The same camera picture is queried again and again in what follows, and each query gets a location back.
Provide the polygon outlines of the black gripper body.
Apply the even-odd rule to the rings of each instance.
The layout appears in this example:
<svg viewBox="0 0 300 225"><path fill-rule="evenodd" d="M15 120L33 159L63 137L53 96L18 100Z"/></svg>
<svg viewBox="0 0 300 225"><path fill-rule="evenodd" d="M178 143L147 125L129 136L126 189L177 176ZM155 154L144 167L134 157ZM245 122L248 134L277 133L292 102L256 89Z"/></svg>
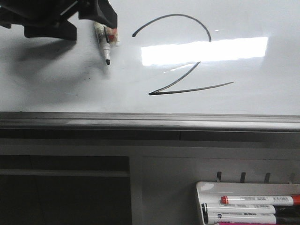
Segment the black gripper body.
<svg viewBox="0 0 300 225"><path fill-rule="evenodd" d="M12 24L33 27L60 24L75 13L91 9L92 0L2 0L0 25L8 29Z"/></svg>

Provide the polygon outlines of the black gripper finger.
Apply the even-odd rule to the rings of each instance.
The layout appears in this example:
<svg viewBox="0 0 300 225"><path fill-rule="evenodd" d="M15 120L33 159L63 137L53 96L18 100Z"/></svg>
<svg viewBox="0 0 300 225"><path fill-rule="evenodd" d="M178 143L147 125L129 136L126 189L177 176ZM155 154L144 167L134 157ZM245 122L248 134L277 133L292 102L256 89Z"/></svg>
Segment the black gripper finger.
<svg viewBox="0 0 300 225"><path fill-rule="evenodd" d="M64 40L77 40L77 28L69 21L59 25L46 27L24 27L24 35L27 38L59 38Z"/></svg>
<svg viewBox="0 0 300 225"><path fill-rule="evenodd" d="M109 28L117 28L118 16L108 0L79 0L79 19L95 21Z"/></svg>

